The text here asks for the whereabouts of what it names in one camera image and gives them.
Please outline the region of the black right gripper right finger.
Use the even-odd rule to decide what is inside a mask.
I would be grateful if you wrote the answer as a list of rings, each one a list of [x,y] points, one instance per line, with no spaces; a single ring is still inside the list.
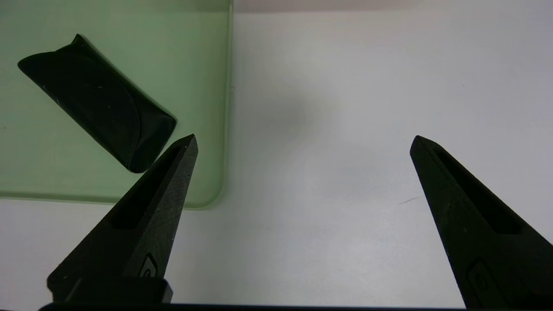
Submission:
[[[442,146],[410,156],[467,309],[551,309],[553,247]]]

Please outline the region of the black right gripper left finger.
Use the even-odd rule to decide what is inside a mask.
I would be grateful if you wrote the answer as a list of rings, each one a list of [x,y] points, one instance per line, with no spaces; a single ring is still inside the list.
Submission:
[[[55,303],[169,303],[164,275],[199,148],[175,141],[50,273]]]

